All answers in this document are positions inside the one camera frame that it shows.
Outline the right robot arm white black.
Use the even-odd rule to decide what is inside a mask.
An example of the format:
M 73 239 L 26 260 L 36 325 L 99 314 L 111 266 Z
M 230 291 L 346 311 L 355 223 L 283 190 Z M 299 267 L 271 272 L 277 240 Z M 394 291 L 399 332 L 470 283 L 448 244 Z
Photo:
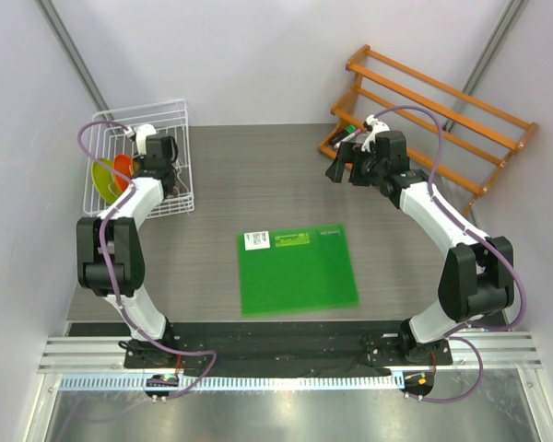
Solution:
M 325 175 L 340 182 L 346 167 L 352 185 L 378 188 L 418 223 L 444 257 L 437 301 L 400 325 L 397 350 L 406 363 L 424 362 L 450 332 L 512 305 L 512 244 L 473 227 L 423 170 L 411 168 L 402 132 L 369 134 L 363 144 L 341 143 Z

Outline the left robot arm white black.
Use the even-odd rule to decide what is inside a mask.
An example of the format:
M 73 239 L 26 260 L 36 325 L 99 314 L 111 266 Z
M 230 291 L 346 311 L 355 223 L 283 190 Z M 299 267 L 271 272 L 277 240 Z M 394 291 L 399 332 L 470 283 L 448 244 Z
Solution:
M 125 191 L 100 215 L 76 224 L 77 277 L 82 287 L 113 305 L 147 358 L 166 367 L 176 360 L 178 345 L 169 320 L 147 292 L 139 228 L 174 187 L 178 147 L 173 136 L 156 132 L 139 135 L 137 144 L 135 174 L 106 167 L 127 184 Z

